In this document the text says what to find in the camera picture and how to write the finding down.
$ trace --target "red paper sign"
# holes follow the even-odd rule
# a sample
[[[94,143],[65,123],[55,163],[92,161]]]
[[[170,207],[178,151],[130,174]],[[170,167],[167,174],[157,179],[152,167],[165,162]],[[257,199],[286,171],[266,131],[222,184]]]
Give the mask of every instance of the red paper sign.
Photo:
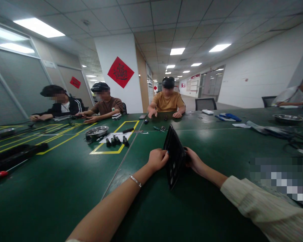
[[[80,82],[78,79],[76,79],[75,77],[72,77],[70,83],[71,83],[73,86],[75,86],[77,89],[80,88],[81,82]]]
[[[125,88],[133,75],[134,71],[130,69],[129,66],[127,66],[119,57],[115,59],[108,72],[108,76],[122,88]]]

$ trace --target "bracelet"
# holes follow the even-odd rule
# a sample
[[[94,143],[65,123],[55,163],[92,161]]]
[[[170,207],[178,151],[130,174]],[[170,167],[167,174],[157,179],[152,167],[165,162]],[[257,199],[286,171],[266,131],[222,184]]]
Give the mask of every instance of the bracelet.
[[[133,180],[138,184],[139,187],[141,187],[141,183],[138,182],[132,175],[129,175],[129,177],[130,177],[131,179],[133,179]]]

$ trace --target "black case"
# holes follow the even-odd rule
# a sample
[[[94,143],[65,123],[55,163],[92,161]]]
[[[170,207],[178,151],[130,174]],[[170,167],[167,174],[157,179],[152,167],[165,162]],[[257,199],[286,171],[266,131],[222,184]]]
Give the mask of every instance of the black case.
[[[168,150],[169,153],[169,160],[166,163],[166,173],[169,189],[172,190],[187,160],[184,147],[172,125],[168,128],[163,149]]]

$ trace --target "black cap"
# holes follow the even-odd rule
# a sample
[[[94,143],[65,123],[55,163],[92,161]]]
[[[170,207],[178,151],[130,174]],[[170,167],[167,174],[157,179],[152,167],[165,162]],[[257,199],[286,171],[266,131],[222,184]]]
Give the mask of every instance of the black cap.
[[[109,91],[110,87],[105,82],[99,82],[93,85],[91,88],[92,92],[102,92],[102,91]]]
[[[66,90],[60,86],[57,85],[49,85],[43,88],[43,90],[40,92],[40,94],[44,97],[52,97],[55,94],[66,94]]]
[[[174,88],[175,85],[174,77],[165,77],[163,79],[162,85],[164,88]]]

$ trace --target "white paper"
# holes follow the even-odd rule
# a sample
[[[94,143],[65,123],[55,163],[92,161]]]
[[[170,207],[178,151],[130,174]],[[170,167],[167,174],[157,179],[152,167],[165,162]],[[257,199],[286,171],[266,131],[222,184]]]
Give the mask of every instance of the white paper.
[[[128,132],[123,134],[122,132],[120,133],[110,133],[108,134],[106,137],[103,138],[103,140],[101,140],[99,143],[106,143],[106,139],[109,139],[109,141],[111,142],[111,138],[113,138],[113,136],[115,135],[116,137],[118,137],[122,143],[123,140],[123,136],[125,136],[127,138],[127,140],[129,139],[130,135],[133,133],[133,131]]]
[[[232,125],[239,128],[251,128],[251,126],[247,124],[232,124]]]

